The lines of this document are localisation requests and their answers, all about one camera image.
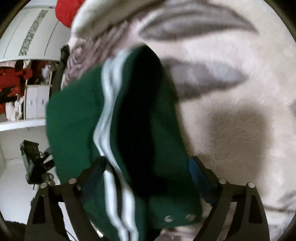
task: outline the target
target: white shelf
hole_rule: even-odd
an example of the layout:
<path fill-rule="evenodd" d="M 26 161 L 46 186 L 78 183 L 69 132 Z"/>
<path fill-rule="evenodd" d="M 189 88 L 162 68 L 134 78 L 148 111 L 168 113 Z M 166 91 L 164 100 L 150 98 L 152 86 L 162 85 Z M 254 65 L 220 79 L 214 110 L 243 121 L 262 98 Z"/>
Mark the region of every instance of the white shelf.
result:
<path fill-rule="evenodd" d="M 45 126 L 45 119 L 30 119 L 18 121 L 5 121 L 0 123 L 0 131 L 16 130 L 35 126 Z"/>

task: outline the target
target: green garment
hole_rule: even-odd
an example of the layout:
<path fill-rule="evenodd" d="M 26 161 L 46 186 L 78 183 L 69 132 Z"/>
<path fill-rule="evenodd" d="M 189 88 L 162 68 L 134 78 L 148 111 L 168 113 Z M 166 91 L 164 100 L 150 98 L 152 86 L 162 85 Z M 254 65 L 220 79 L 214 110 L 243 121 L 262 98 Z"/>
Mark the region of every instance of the green garment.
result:
<path fill-rule="evenodd" d="M 111 241 L 150 240 L 151 229 L 200 221 L 175 100 L 160 60 L 142 46 L 88 70 L 47 105 L 47 136 L 62 183 L 100 155 L 110 161 L 83 208 Z"/>

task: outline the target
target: green fabric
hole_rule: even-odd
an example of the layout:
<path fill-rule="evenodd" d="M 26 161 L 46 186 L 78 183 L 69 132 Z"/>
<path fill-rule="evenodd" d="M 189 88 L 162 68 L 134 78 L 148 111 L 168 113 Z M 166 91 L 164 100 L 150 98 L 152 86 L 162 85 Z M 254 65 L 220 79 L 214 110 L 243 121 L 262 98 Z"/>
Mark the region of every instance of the green fabric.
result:
<path fill-rule="evenodd" d="M 89 70 L 47 105 L 47 135 L 62 183 L 79 176 L 99 155 L 92 141 L 104 96 L 102 67 Z M 128 56 L 112 116 L 110 145 L 136 201 L 139 240 L 150 228 L 162 229 L 200 221 L 198 191 L 176 119 L 171 90 L 158 57 L 147 46 Z M 105 211 L 104 180 L 84 205 L 87 216 L 110 240 L 119 240 Z M 190 222 L 189 214 L 197 217 Z M 165 222 L 171 216 L 173 221 Z"/>

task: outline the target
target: white stripe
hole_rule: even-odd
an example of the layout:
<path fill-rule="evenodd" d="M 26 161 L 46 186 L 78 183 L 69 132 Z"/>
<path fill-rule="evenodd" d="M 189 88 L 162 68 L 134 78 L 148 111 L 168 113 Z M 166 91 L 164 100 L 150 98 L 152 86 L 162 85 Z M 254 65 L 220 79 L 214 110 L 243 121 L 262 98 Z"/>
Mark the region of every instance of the white stripe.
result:
<path fill-rule="evenodd" d="M 103 64 L 102 67 L 102 73 L 101 73 L 101 79 L 102 79 L 102 90 L 104 93 L 104 106 L 103 106 L 103 110 L 100 116 L 100 119 L 96 125 L 94 134 L 93 134 L 93 140 L 94 143 L 100 153 L 101 156 L 105 156 L 105 152 L 102 150 L 101 146 L 99 145 L 99 143 L 101 143 L 101 138 L 102 138 L 102 133 L 105 130 L 106 127 L 106 122 L 108 119 L 108 115 L 109 115 L 109 110 L 108 108 L 110 108 L 110 101 L 112 101 L 112 97 L 113 97 L 113 90 L 111 89 L 110 86 L 110 67 L 112 64 L 112 60 L 111 59 L 107 59 L 105 61 L 105 63 Z"/>
<path fill-rule="evenodd" d="M 118 91 L 117 95 L 121 89 L 123 66 L 124 66 L 124 63 L 125 63 L 129 54 L 130 54 L 129 52 L 122 51 L 118 55 L 118 60 L 115 59 L 115 65 L 113 68 L 112 78 L 113 78 L 113 85 L 116 86 L 115 89 L 117 89 L 117 91 Z M 116 163 L 116 160 L 113 155 L 112 155 L 112 157 L 113 157 L 113 159 L 112 159 L 111 164 Z M 135 220 L 135 212 L 136 212 L 135 197 L 133 195 L 132 189 L 124 180 L 123 175 L 122 175 L 122 180 L 123 180 L 121 182 L 122 203 L 123 203 L 123 205 L 122 205 L 122 221 L 124 222 L 124 224 L 126 225 L 126 227 L 128 228 L 128 230 L 131 233 L 131 241 L 138 241 L 139 232 L 137 230 L 136 220 Z"/>
<path fill-rule="evenodd" d="M 110 68 L 112 61 L 107 60 L 102 67 L 102 90 L 104 93 L 104 107 L 100 119 L 97 123 L 96 129 L 93 134 L 94 143 L 101 156 L 105 156 L 105 151 L 101 148 L 103 133 L 106 130 L 106 123 L 108 121 L 110 105 L 114 98 L 113 90 L 110 82 Z M 110 219 L 111 224 L 117 229 L 120 241 L 128 241 L 128 232 L 125 229 L 117 213 L 117 194 L 116 185 L 113 172 L 110 164 L 107 164 L 104 172 L 104 188 L 105 188 L 105 208 L 106 213 Z"/>
<path fill-rule="evenodd" d="M 108 163 L 104 172 L 104 186 L 105 186 L 105 202 L 106 212 L 110 219 L 111 224 L 117 228 L 118 237 L 121 241 L 128 241 L 128 232 L 123 227 L 120 218 L 117 214 L 117 195 L 115 178 L 112 168 Z"/>
<path fill-rule="evenodd" d="M 110 128 L 111 128 L 113 110 L 114 110 L 116 98 L 121 89 L 122 69 L 129 54 L 130 52 L 122 50 L 120 53 L 117 54 L 115 60 L 112 62 L 111 65 L 109 65 L 109 63 L 106 64 L 106 67 L 109 70 L 111 71 L 113 70 L 111 76 L 107 76 L 106 73 L 102 73 L 102 78 L 104 77 L 109 80 L 109 77 L 111 77 L 112 79 L 110 85 L 113 86 L 113 98 L 111 98 L 112 103 L 109 101 L 106 101 L 106 98 L 109 99 L 109 96 L 111 93 L 111 91 L 108 89 L 110 88 L 110 85 L 109 83 L 103 84 L 103 82 L 105 82 L 106 79 L 104 80 L 102 79 L 102 87 L 104 86 L 103 93 L 105 97 L 103 110 L 105 109 L 108 112 L 108 114 L 104 112 L 104 115 L 103 115 L 102 113 L 99 120 L 99 122 L 101 121 L 100 122 L 101 124 L 100 125 L 99 123 L 97 124 L 93 138 L 94 138 L 94 143 L 96 144 L 98 150 L 102 150 L 103 155 L 105 155 L 108 158 L 109 162 L 114 167 L 119 177 L 121 188 L 122 188 L 122 202 L 123 202 L 122 221 L 124 222 L 125 226 L 128 228 L 128 230 L 131 233 L 131 241 L 138 241 L 139 232 L 136 228 L 136 221 L 135 221 L 135 198 L 134 198 L 132 189 L 124 180 L 122 172 L 114 158 L 114 155 L 112 153 L 111 146 L 110 146 Z"/>

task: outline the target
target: bolt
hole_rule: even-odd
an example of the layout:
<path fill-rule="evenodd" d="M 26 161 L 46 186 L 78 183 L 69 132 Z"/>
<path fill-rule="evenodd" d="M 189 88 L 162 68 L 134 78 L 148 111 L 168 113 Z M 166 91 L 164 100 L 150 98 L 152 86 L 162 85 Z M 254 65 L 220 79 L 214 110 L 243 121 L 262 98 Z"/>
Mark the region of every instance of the bolt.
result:
<path fill-rule="evenodd" d="M 255 187 L 255 184 L 254 184 L 254 183 L 248 183 L 248 186 L 249 186 L 250 188 L 254 188 L 254 187 Z"/>
<path fill-rule="evenodd" d="M 49 181 L 49 182 L 48 182 L 48 185 L 49 185 L 49 186 L 55 186 L 55 181 L 54 181 L 54 180 Z"/>
<path fill-rule="evenodd" d="M 40 188 L 46 188 L 47 187 L 47 183 L 41 183 Z"/>
<path fill-rule="evenodd" d="M 227 181 L 226 181 L 226 179 L 224 179 L 224 178 L 219 178 L 219 183 L 220 183 L 220 184 L 226 184 Z"/>
<path fill-rule="evenodd" d="M 49 174 L 49 180 L 53 180 L 54 179 L 54 175 L 52 173 Z"/>
<path fill-rule="evenodd" d="M 187 218 L 188 221 L 192 222 L 196 218 L 196 215 L 195 214 L 189 214 L 186 218 Z"/>
<path fill-rule="evenodd" d="M 170 223 L 170 222 L 172 222 L 174 219 L 171 217 L 171 216 L 167 216 L 167 217 L 165 217 L 165 219 L 164 219 L 167 223 Z"/>
<path fill-rule="evenodd" d="M 76 178 L 71 178 L 68 183 L 69 184 L 75 184 L 77 182 Z"/>

